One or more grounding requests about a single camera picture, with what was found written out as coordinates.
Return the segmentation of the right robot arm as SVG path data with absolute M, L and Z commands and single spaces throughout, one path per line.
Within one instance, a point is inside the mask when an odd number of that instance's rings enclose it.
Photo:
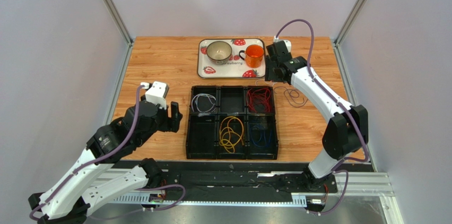
M 316 191 L 332 172 L 360 149 L 367 151 L 368 111 L 354 106 L 336 94 L 302 56 L 292 57 L 284 41 L 266 47 L 265 80 L 293 86 L 314 104 L 327 126 L 322 138 L 323 149 L 303 169 L 301 182 L 305 189 Z

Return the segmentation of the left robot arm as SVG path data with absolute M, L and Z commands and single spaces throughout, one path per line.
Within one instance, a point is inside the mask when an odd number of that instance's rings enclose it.
M 163 172 L 152 158 L 143 159 L 125 174 L 103 184 L 93 182 L 154 133 L 178 132 L 181 119 L 177 102 L 162 107 L 138 100 L 123 117 L 95 132 L 57 184 L 28 198 L 30 218 L 37 223 L 83 223 L 97 209 L 130 191 L 166 191 L 170 185 L 163 183 Z

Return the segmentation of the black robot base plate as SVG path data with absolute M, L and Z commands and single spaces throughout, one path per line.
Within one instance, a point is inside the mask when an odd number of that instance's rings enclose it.
M 182 185 L 185 202 L 289 203 L 293 193 L 324 197 L 338 192 L 333 176 L 316 191 L 305 189 L 303 162 L 158 161 L 157 165 L 161 173 L 145 188 Z

